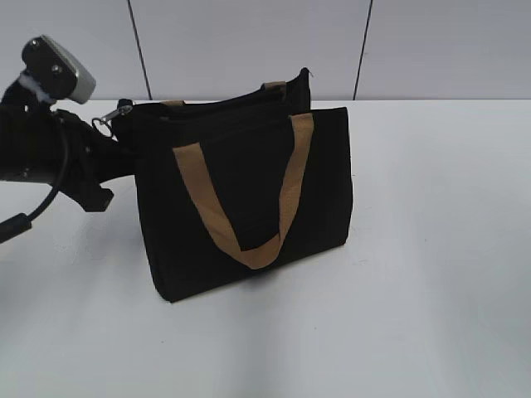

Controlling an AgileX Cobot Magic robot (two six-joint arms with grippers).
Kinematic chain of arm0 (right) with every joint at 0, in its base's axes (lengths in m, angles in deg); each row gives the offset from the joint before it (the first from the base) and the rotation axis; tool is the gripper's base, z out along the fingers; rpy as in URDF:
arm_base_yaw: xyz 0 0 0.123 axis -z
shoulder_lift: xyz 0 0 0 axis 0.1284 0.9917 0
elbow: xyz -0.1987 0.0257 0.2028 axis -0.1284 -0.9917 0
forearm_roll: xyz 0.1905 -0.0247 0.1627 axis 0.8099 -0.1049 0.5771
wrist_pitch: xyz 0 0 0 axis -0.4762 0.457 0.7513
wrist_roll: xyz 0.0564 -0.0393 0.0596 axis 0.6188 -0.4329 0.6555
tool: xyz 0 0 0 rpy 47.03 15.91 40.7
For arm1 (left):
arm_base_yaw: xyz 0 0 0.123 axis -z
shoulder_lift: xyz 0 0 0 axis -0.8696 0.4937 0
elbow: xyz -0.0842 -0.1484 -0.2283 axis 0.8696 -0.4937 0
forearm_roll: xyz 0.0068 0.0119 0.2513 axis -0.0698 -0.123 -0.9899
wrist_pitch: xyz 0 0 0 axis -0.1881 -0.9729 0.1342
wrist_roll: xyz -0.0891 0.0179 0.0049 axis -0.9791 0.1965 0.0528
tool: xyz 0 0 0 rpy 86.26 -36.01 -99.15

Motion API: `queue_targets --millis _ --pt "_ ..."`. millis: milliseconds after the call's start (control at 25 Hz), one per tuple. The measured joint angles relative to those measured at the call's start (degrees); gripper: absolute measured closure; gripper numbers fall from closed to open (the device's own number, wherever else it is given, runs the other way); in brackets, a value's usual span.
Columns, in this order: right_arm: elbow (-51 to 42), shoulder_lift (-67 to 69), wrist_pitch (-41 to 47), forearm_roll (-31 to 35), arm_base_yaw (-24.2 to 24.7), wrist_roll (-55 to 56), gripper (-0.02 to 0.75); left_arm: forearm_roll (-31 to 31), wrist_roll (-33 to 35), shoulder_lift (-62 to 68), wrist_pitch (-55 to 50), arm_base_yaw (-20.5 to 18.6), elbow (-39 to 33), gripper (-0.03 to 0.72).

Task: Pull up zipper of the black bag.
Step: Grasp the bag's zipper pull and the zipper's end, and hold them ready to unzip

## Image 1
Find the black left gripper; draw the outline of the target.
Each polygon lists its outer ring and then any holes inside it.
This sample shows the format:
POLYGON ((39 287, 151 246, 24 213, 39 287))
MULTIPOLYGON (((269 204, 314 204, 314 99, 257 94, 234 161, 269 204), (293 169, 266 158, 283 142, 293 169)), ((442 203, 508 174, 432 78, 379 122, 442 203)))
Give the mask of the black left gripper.
POLYGON ((131 99, 91 99, 84 104, 61 100, 55 114, 34 90, 15 80, 1 99, 1 179, 51 184, 68 148, 71 167, 61 192, 86 212, 106 211, 114 193, 101 184, 133 175, 134 161, 93 159, 96 131, 113 137, 112 120, 134 105, 131 99))

